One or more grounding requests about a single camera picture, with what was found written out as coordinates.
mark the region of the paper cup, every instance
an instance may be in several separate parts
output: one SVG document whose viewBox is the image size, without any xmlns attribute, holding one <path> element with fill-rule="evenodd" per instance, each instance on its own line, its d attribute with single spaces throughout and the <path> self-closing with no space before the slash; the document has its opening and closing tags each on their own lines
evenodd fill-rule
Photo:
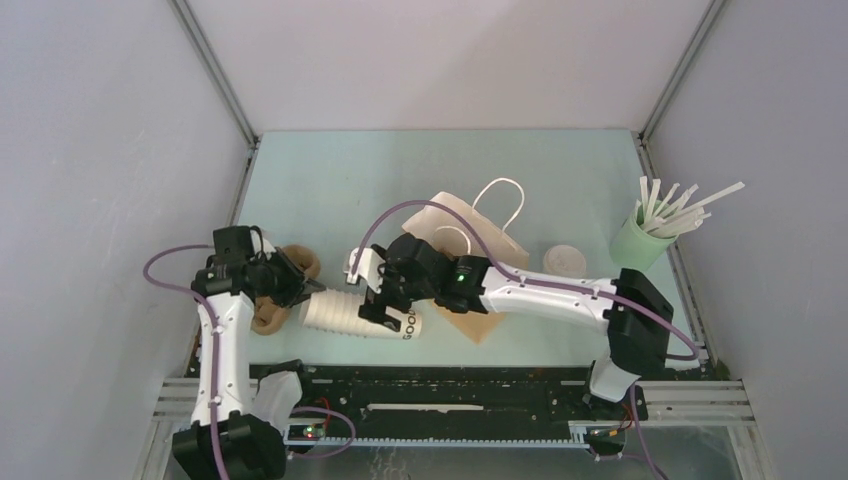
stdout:
<svg viewBox="0 0 848 480">
<path fill-rule="evenodd" d="M 359 306 L 364 301 L 365 297 L 362 295 L 338 290 L 314 293 L 301 305 L 300 320 L 305 327 L 361 337 L 398 340 L 418 338 L 421 333 L 421 316 L 417 312 L 410 310 L 409 313 L 403 313 L 394 308 L 387 308 L 386 313 L 400 320 L 400 331 L 395 332 L 360 318 Z"/>
<path fill-rule="evenodd" d="M 542 271 L 568 278 L 586 276 L 586 257 L 571 245 L 551 247 L 542 260 Z"/>
</svg>

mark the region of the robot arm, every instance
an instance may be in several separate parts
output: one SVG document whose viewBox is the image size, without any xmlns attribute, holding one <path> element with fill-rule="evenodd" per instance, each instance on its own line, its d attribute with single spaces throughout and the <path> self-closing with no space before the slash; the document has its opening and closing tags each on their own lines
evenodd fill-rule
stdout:
<svg viewBox="0 0 848 480">
<path fill-rule="evenodd" d="M 218 318 L 212 322 L 198 305 L 200 384 L 190 428 L 174 434 L 174 457 L 190 478 L 219 478 L 211 461 L 212 435 L 217 431 L 231 479 L 280 478 L 287 453 L 280 431 L 253 415 L 247 341 L 254 301 L 269 296 L 277 305 L 290 307 L 324 286 L 277 252 L 259 228 L 222 228 L 213 232 L 213 239 L 215 254 L 197 272 L 191 288 L 206 298 Z M 214 396 L 213 384 L 217 387 Z"/>
<path fill-rule="evenodd" d="M 592 369 L 592 395 L 619 402 L 640 376 L 665 366 L 668 330 L 644 315 L 599 295 L 601 292 L 633 300 L 671 320 L 673 309 L 654 286 L 635 270 L 623 269 L 617 279 L 583 280 L 528 272 L 501 264 L 513 274 L 507 278 L 485 257 L 451 259 L 410 234 L 398 237 L 388 249 L 365 249 L 357 268 L 351 253 L 347 282 L 364 279 L 368 285 L 359 316 L 397 331 L 400 322 L 386 315 L 392 307 L 408 311 L 412 302 L 434 299 L 453 312 L 517 312 L 535 314 L 588 327 L 609 340 Z M 532 284 L 524 279 L 532 278 Z M 538 283 L 573 286 L 574 291 Z"/>
</svg>

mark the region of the paper bag handle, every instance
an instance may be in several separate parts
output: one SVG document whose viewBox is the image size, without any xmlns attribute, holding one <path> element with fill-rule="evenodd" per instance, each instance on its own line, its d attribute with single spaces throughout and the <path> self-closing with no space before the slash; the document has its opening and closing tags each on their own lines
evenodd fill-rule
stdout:
<svg viewBox="0 0 848 480">
<path fill-rule="evenodd" d="M 518 188 L 519 192 L 521 192 L 521 203 L 518 204 L 518 208 L 515 209 L 515 213 L 513 213 L 512 216 L 509 217 L 509 220 L 507 220 L 506 223 L 504 223 L 504 226 L 501 227 L 501 233 L 504 233 L 504 232 L 506 232 L 506 227 L 508 227 L 509 224 L 512 223 L 513 220 L 515 220 L 515 217 L 517 217 L 518 214 L 521 213 L 521 209 L 524 208 L 524 189 L 521 188 L 521 185 L 519 185 L 518 182 L 516 182 L 515 180 L 513 180 L 511 178 L 506 178 L 506 177 L 496 178 L 496 179 L 492 180 L 491 182 L 489 182 L 488 185 L 483 187 L 483 190 L 480 190 L 479 194 L 477 194 L 477 198 L 475 198 L 474 203 L 471 204 L 471 210 L 477 211 L 477 202 L 480 201 L 480 197 L 482 197 L 483 194 L 486 193 L 486 191 L 492 185 L 494 185 L 496 183 L 500 183 L 500 182 L 511 183 Z"/>
<path fill-rule="evenodd" d="M 466 250 L 465 254 L 471 255 L 471 239 L 468 238 L 468 235 L 466 235 L 465 232 L 463 232 L 462 229 L 460 229 L 458 227 L 454 227 L 453 225 L 442 225 L 441 227 L 433 230 L 433 238 L 434 239 L 436 238 L 436 233 L 438 233 L 439 230 L 442 230 L 442 229 L 445 229 L 445 228 L 447 228 L 449 230 L 453 230 L 453 231 L 459 233 L 460 235 L 462 235 L 462 238 L 465 239 L 465 250 Z"/>
</svg>

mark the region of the table surface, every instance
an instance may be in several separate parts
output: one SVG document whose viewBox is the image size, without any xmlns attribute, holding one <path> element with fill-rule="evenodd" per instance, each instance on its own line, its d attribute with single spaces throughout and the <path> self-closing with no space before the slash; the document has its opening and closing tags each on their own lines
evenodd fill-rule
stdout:
<svg viewBox="0 0 848 480">
<path fill-rule="evenodd" d="M 465 130 L 270 132 L 262 137 L 239 224 L 259 225 L 278 246 L 298 243 L 317 253 L 319 280 L 329 288 L 364 293 L 344 284 L 345 256 L 389 207 L 447 191 L 473 201 L 489 181 L 512 178 L 526 202 L 508 233 L 541 271 L 552 246 L 568 244 L 587 260 L 587 278 L 617 277 L 609 243 L 633 209 L 642 169 L 626 130 Z M 499 184 L 478 210 L 502 224 L 519 201 Z M 372 239 L 383 246 L 402 233 L 414 208 L 389 218 Z M 690 336 L 667 256 L 646 272 L 674 307 L 673 323 Z M 606 339 L 589 329 L 530 315 L 509 314 L 475 345 L 428 302 L 415 340 L 359 338 L 300 325 L 298 308 L 274 335 L 251 332 L 251 363 L 300 358 L 312 364 L 430 366 L 587 366 Z M 688 353 L 674 336 L 669 352 Z M 697 361 L 669 360 L 694 368 Z"/>
</svg>

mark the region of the paper bag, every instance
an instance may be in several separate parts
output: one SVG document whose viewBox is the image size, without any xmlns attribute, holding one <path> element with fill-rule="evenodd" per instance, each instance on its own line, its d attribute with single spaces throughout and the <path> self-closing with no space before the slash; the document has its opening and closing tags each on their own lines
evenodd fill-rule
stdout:
<svg viewBox="0 0 848 480">
<path fill-rule="evenodd" d="M 511 183 L 521 192 L 521 203 L 503 227 L 496 226 L 491 220 L 476 210 L 477 203 L 483 194 L 486 193 L 489 187 L 498 182 Z M 524 207 L 524 189 L 521 188 L 518 182 L 509 178 L 492 180 L 480 191 L 471 205 L 447 192 L 439 192 L 432 198 L 432 201 L 454 210 L 462 218 L 467 220 L 486 243 L 495 260 L 507 263 L 516 268 L 527 268 L 530 255 L 506 234 L 506 228 L 515 220 L 521 212 L 522 207 Z M 429 242 L 436 250 L 453 256 L 467 255 L 469 253 L 478 256 L 486 255 L 480 245 L 477 244 L 477 241 L 474 240 L 473 236 L 466 231 L 465 227 L 458 220 L 449 213 L 435 207 L 424 207 L 421 209 L 403 224 L 403 230 L 411 233 L 416 238 Z M 478 344 L 506 316 L 504 313 L 481 314 L 469 312 L 460 314 L 453 313 L 435 304 L 434 306 L 442 316 L 458 328 L 466 337 Z"/>
</svg>

